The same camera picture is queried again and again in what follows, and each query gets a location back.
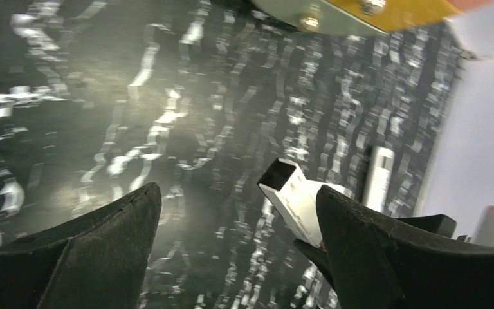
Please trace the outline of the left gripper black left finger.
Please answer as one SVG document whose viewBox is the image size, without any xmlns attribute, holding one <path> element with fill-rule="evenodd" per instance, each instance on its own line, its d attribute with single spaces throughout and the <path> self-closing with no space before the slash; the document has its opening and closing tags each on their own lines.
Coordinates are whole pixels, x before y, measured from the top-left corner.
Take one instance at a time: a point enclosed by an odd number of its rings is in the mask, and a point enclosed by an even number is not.
<svg viewBox="0 0 494 309">
<path fill-rule="evenodd" d="M 160 213 L 151 182 L 0 246 L 0 308 L 136 308 Z"/>
</svg>

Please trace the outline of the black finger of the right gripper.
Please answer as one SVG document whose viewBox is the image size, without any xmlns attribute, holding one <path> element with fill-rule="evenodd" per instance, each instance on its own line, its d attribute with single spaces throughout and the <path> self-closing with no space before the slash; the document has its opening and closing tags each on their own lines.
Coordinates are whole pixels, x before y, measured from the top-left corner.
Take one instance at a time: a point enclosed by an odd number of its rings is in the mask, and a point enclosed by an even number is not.
<svg viewBox="0 0 494 309">
<path fill-rule="evenodd" d="M 398 220 L 418 229 L 446 238 L 451 238 L 453 236 L 457 226 L 457 222 L 445 214 L 398 218 Z"/>
</svg>

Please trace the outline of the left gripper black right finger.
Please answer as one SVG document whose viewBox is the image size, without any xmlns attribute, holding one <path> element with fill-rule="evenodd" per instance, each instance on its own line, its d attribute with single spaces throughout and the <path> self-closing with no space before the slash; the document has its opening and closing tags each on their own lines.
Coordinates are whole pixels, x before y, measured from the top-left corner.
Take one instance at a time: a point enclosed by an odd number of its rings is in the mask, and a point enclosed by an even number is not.
<svg viewBox="0 0 494 309">
<path fill-rule="evenodd" d="M 425 231 L 328 186 L 316 214 L 324 247 L 295 246 L 342 308 L 494 308 L 494 248 Z"/>
</svg>

